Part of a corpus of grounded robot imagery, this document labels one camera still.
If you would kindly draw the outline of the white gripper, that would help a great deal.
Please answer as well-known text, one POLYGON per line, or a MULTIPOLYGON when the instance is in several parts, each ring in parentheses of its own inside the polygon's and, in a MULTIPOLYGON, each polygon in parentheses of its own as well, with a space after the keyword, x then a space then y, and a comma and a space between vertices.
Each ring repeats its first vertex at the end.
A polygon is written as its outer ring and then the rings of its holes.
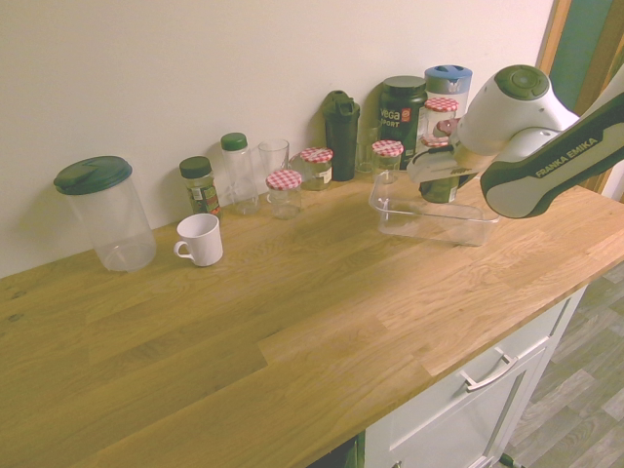
POLYGON ((432 180, 459 176, 458 188, 461 188, 472 180, 479 172, 475 168, 460 166, 454 159, 454 147, 452 145, 429 148, 416 154, 407 165, 407 173, 410 180, 420 183, 419 191, 423 198, 428 197, 432 180))

